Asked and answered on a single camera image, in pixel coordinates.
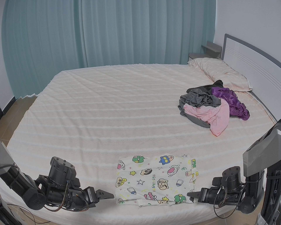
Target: purple garment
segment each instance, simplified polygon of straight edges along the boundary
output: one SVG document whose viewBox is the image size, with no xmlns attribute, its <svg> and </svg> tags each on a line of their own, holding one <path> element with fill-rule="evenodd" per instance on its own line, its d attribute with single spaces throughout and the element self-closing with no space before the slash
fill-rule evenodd
<svg viewBox="0 0 281 225">
<path fill-rule="evenodd" d="M 218 98 L 223 98 L 229 104 L 229 114 L 238 116 L 242 120 L 247 120 L 250 117 L 249 111 L 244 103 L 238 100 L 235 92 L 229 88 L 213 87 L 212 94 Z"/>
</svg>

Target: bed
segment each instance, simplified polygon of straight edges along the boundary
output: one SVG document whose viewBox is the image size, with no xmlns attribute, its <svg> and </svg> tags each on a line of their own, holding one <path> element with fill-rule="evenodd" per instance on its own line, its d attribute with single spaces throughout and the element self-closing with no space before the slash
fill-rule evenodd
<svg viewBox="0 0 281 225">
<path fill-rule="evenodd" d="M 239 64 L 237 45 L 240 49 L 249 48 L 239 39 L 226 37 L 223 57 L 247 77 L 251 71 Z M 250 53 L 243 55 L 254 61 Z M 181 116 L 177 108 L 179 96 L 188 88 L 213 83 L 197 68 L 134 64 L 62 71 L 25 113 L 7 148 L 21 170 L 34 179 L 39 174 L 48 175 L 51 157 L 58 156 L 75 165 L 82 188 L 93 186 L 110 193 L 114 193 L 119 157 L 188 153 L 197 161 L 196 187 L 200 190 L 210 187 L 212 178 L 221 176 L 226 168 L 242 168 L 242 154 L 280 115 L 260 90 L 255 90 L 261 81 L 251 78 L 252 93 L 236 92 L 250 111 L 249 120 L 231 117 L 227 128 L 215 137 L 208 129 Z M 24 206 L 2 180 L 0 191 L 4 200 Z M 217 213 L 231 209 L 223 207 Z M 31 212 L 62 225 L 188 225 L 215 217 L 213 206 L 207 204 L 140 208 L 117 205 L 115 199 L 102 200 L 96 208 L 83 213 L 52 213 L 45 209 Z"/>
</svg>

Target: curtain fold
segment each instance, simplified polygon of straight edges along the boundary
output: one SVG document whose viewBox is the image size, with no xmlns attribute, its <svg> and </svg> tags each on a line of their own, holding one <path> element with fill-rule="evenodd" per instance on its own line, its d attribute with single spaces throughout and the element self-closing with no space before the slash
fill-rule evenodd
<svg viewBox="0 0 281 225">
<path fill-rule="evenodd" d="M 216 0 L 6 0 L 2 46 L 16 98 L 60 71 L 186 64 L 213 41 Z"/>
</svg>

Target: pile of clothes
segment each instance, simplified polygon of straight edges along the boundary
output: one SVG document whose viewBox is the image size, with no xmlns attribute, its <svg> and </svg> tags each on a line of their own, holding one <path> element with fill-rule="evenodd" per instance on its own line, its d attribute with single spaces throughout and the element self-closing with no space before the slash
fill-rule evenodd
<svg viewBox="0 0 281 225">
<path fill-rule="evenodd" d="M 190 88 L 186 93 L 180 97 L 180 114 L 199 126 L 210 128 L 216 136 L 227 127 L 229 115 L 242 120 L 250 117 L 246 106 L 233 90 L 223 87 L 221 80 L 212 85 Z"/>
</svg>

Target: white headboard panel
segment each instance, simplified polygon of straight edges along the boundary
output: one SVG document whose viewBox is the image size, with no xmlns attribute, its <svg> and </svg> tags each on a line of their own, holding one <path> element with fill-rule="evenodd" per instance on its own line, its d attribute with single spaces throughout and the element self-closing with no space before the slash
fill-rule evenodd
<svg viewBox="0 0 281 225">
<path fill-rule="evenodd" d="M 255 46 L 225 34 L 221 59 L 247 77 L 252 93 L 281 119 L 281 63 Z"/>
</svg>

